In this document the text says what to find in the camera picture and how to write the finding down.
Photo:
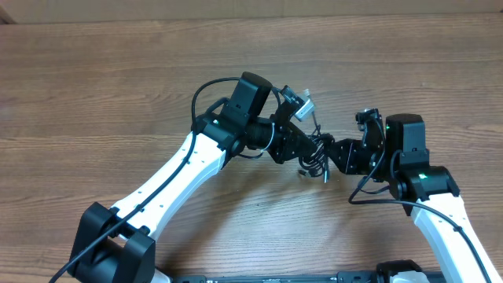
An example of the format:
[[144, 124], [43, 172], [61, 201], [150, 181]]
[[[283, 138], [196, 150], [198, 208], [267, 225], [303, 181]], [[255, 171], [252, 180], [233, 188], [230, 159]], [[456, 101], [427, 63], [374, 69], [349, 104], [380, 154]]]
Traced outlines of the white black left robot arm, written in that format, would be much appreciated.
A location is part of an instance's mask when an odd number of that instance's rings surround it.
[[69, 261], [52, 277], [80, 282], [169, 282], [156, 268], [156, 242], [196, 189], [244, 149], [269, 153], [282, 164], [308, 157], [316, 145], [291, 119], [314, 113], [308, 90], [277, 88], [244, 72], [230, 97], [191, 115], [180, 149], [142, 186], [110, 208], [95, 202], [83, 213]]

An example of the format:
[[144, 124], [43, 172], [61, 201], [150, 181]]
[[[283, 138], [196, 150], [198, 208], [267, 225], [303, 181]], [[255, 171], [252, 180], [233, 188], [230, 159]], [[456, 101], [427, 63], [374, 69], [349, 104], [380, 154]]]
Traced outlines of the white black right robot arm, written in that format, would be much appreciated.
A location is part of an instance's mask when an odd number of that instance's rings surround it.
[[417, 114], [382, 118], [377, 110], [355, 116], [361, 139], [326, 141], [325, 154], [345, 175], [360, 175], [355, 192], [371, 179], [386, 182], [389, 199], [399, 204], [435, 255], [447, 282], [500, 282], [468, 219], [461, 190], [444, 166], [430, 164], [425, 123]]

